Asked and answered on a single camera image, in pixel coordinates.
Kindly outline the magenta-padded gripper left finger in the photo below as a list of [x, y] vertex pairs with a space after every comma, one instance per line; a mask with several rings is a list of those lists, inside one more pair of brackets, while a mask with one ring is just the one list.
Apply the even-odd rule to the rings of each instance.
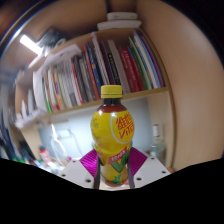
[[100, 160], [95, 149], [81, 159], [72, 159], [60, 174], [62, 178], [84, 188], [100, 187]]

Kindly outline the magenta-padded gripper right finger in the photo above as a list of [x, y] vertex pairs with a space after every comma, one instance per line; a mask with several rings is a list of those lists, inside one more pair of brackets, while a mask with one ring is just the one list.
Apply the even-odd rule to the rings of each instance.
[[140, 188], [163, 177], [170, 172], [156, 158], [147, 156], [132, 147], [128, 157], [128, 181], [131, 189]]

